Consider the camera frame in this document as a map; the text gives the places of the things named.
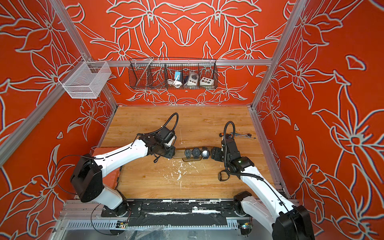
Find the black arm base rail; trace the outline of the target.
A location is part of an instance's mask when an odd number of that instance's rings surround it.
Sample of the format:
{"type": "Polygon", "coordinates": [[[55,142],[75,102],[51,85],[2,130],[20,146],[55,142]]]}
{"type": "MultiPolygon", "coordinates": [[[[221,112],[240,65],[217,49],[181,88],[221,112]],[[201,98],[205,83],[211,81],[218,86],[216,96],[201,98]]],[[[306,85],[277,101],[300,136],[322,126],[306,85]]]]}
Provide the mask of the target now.
{"type": "Polygon", "coordinates": [[[124,215],[103,207],[101,217],[125,221],[129,227],[176,228],[237,229],[251,220],[235,211],[231,199],[130,199],[124,215]]]}

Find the black digital sport watch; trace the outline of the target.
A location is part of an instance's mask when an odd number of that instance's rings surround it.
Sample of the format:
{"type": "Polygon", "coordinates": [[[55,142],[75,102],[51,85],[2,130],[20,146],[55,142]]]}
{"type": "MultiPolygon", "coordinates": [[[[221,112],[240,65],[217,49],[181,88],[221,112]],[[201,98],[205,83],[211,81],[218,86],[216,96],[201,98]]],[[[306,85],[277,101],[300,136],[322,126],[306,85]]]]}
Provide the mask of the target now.
{"type": "Polygon", "coordinates": [[[198,159],[201,156],[201,150],[199,148],[194,148],[192,150],[192,156],[194,159],[198,159]]]}

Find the dark wooden watch stand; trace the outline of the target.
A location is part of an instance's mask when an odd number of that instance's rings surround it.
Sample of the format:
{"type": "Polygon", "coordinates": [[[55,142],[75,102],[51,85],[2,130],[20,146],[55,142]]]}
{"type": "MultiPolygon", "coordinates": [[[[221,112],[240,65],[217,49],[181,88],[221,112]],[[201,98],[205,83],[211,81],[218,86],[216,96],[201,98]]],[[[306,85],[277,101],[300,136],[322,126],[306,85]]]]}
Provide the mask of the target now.
{"type": "MultiPolygon", "coordinates": [[[[210,150],[210,153],[211,153],[213,147],[207,147],[207,148],[210,150]]],[[[201,161],[201,160],[207,160],[207,159],[203,159],[202,156],[200,156],[198,159],[194,159],[193,156],[190,159],[186,159],[185,158],[185,150],[186,149],[175,150],[175,155],[173,158],[182,160],[183,162],[197,162],[197,161],[201,161]]]]}

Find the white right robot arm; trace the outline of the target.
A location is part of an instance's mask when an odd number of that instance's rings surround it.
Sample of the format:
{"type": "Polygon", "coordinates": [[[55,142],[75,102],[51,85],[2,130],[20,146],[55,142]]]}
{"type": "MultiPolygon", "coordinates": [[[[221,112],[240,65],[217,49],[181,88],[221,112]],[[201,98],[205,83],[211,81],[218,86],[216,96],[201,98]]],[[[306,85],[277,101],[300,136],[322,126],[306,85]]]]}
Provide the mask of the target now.
{"type": "Polygon", "coordinates": [[[227,133],[226,123],[220,148],[214,148],[211,158],[224,164],[228,176],[236,176],[257,196],[245,191],[234,197],[240,214],[246,214],[260,223],[274,240],[313,240],[315,234],[307,209],[295,206],[265,180],[255,164],[239,152],[235,133],[227,133]]]}

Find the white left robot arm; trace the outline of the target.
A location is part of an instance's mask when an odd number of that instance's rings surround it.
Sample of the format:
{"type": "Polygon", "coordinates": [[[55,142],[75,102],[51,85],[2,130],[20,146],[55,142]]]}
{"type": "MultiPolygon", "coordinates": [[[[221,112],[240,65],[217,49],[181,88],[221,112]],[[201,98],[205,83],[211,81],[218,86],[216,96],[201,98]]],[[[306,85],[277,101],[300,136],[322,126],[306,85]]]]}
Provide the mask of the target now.
{"type": "Polygon", "coordinates": [[[155,156],[155,163],[161,157],[172,159],[176,151],[174,142],[178,121],[179,114],[173,113],[164,126],[150,133],[137,134],[128,145],[94,157],[81,156],[70,178],[81,202],[96,202],[118,217],[125,215],[130,209],[128,201],[118,190],[106,186],[103,178],[125,164],[146,156],[155,156]]]}

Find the black strap watch foremost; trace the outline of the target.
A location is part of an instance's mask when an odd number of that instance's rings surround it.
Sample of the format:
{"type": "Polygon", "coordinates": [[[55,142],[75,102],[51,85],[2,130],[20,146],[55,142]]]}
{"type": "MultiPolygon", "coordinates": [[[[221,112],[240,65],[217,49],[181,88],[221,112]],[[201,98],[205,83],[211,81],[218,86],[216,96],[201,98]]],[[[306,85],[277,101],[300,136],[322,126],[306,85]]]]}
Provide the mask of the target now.
{"type": "Polygon", "coordinates": [[[230,178],[230,174],[226,170],[222,170],[218,173],[218,180],[220,182],[225,182],[230,178]]]}

